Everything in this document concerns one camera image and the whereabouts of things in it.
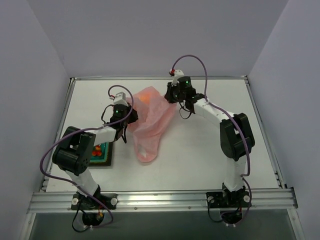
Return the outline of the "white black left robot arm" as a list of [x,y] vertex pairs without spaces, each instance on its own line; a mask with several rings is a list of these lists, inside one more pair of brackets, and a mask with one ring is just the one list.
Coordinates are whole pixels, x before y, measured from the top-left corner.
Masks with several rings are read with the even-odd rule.
[[81,130],[69,126],[53,153],[52,162],[70,177],[80,194],[98,199],[101,189],[89,170],[92,151],[95,146],[113,143],[120,138],[125,141],[128,125],[137,120],[137,111],[125,103],[113,106],[110,121],[102,127]]

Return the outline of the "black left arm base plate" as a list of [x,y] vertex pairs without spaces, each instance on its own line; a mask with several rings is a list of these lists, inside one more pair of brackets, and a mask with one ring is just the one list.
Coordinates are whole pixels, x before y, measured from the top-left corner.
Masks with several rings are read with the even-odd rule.
[[[118,203],[117,195],[110,195],[110,196],[99,195],[97,196],[97,199],[101,203],[103,203],[109,210],[116,209],[116,205]],[[96,202],[91,197],[84,196],[76,192],[72,196],[70,209],[75,211],[78,206],[80,206],[81,210],[103,210],[104,209],[100,203]]]

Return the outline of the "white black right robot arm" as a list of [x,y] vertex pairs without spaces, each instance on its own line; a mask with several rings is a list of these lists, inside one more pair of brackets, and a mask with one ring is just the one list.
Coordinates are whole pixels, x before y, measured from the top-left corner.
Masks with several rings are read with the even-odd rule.
[[191,114],[208,120],[219,128],[220,147],[226,157],[226,175],[222,183],[224,194],[231,197],[246,192],[246,179],[251,173],[250,153],[255,138],[246,114],[228,112],[198,93],[189,76],[181,76],[167,83],[164,98],[170,103],[184,104]]

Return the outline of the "pink plastic bag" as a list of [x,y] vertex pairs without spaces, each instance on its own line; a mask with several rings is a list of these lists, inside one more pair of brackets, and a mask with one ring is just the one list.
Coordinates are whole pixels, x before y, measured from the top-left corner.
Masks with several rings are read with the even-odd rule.
[[[149,104],[140,101],[143,93],[152,95]],[[169,103],[153,86],[149,86],[127,98],[137,111],[138,120],[128,125],[133,136],[133,147],[137,159],[142,163],[152,162],[158,155],[162,135],[175,116],[177,105]]]

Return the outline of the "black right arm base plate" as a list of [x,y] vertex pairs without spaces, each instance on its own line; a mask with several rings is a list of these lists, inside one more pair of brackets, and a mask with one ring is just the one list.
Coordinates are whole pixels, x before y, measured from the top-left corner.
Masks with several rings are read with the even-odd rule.
[[213,191],[206,193],[209,208],[246,208],[251,206],[247,191]]

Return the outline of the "red orange fake fruit bunch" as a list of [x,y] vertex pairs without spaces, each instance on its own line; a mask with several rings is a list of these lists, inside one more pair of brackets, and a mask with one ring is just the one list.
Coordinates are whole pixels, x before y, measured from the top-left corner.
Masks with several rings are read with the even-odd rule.
[[94,146],[92,150],[92,156],[93,157],[100,157],[102,155],[102,150],[100,145]]

